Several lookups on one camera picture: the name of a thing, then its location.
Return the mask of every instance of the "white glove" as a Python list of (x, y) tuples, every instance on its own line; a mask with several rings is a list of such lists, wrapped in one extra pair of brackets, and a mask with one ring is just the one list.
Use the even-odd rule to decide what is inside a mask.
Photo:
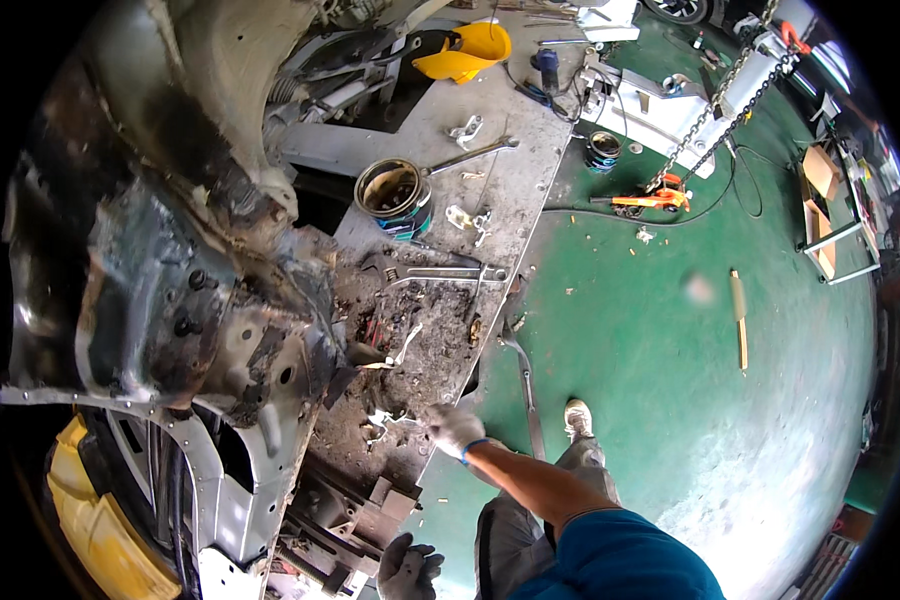
[(464, 454), (476, 442), (487, 440), (484, 424), (476, 415), (450, 404), (432, 404), (423, 413), (427, 433), (436, 444), (457, 460), (466, 463)]
[(433, 546), (411, 546), (414, 534), (396, 537), (386, 546), (377, 572), (381, 600), (436, 600), (433, 580), (441, 574), (443, 554), (431, 554)]

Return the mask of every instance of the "green floor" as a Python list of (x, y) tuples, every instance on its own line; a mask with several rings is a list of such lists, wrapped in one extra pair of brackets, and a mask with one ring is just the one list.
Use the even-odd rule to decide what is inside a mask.
[[(638, 25), (639, 40), (622, 44), (612, 65), (658, 81), (674, 72), (699, 78), (699, 59), (678, 43), (697, 28), (670, 26), (646, 11)], [(736, 56), (709, 30), (707, 38)], [(783, 164), (803, 155), (798, 142), (811, 133), (771, 88), (735, 138)], [(649, 150), (625, 153), (612, 175), (595, 175), (583, 167), (582, 152), (574, 140), (548, 206), (583, 208), (591, 194), (627, 193), (663, 162)], [(697, 222), (650, 227), (657, 236), (648, 245), (636, 240), (631, 224), (542, 217), (521, 269), (531, 283), (517, 337), (533, 364), (548, 459), (568, 446), (564, 403), (585, 399), (624, 506), (696, 550), (727, 598), (777, 598), (842, 503), (874, 372), (874, 302), (868, 277), (834, 287), (817, 281), (808, 259), (794, 252), (804, 222), (792, 175), (744, 157), (763, 196), (759, 219), (747, 215), (732, 189)], [(716, 200), (729, 175), (721, 148), (716, 172), (689, 185), (691, 214)], [(737, 186), (740, 202), (756, 213), (759, 199), (742, 168)], [(849, 219), (842, 201), (831, 202), (834, 227)], [(841, 241), (838, 273), (863, 264), (859, 240)], [(745, 376), (732, 268), (747, 300)], [(684, 298), (689, 270), (714, 284), (710, 307)], [(516, 354), (492, 343), (481, 370), (476, 410), (488, 432), (530, 453)], [(495, 490), (442, 454), (421, 485), (425, 509), (407, 529), (447, 557), (439, 597), (466, 597), (477, 516)]]

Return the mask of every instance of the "paint can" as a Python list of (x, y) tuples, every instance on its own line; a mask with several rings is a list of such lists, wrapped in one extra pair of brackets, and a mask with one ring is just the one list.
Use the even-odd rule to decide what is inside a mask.
[(620, 158), (621, 144), (608, 131), (594, 131), (586, 140), (586, 166), (594, 173), (610, 173)]
[(386, 235), (398, 241), (420, 237), (433, 220), (430, 182), (405, 158), (384, 158), (366, 167), (357, 177), (353, 199)]

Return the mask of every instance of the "gray pants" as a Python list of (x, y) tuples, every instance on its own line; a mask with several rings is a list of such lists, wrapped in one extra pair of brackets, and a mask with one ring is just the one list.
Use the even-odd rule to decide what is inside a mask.
[[(596, 438), (579, 438), (555, 465), (620, 506), (617, 486), (604, 468), (605, 462)], [(480, 511), (474, 547), (477, 600), (506, 600), (525, 582), (550, 569), (555, 560), (540, 523), (510, 494), (501, 491)]]

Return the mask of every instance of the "blue shirt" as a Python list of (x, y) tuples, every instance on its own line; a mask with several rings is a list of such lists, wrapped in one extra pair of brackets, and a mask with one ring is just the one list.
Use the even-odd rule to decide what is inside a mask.
[(556, 565), (509, 600), (723, 597), (693, 550), (635, 512), (599, 510), (570, 521), (556, 544)]

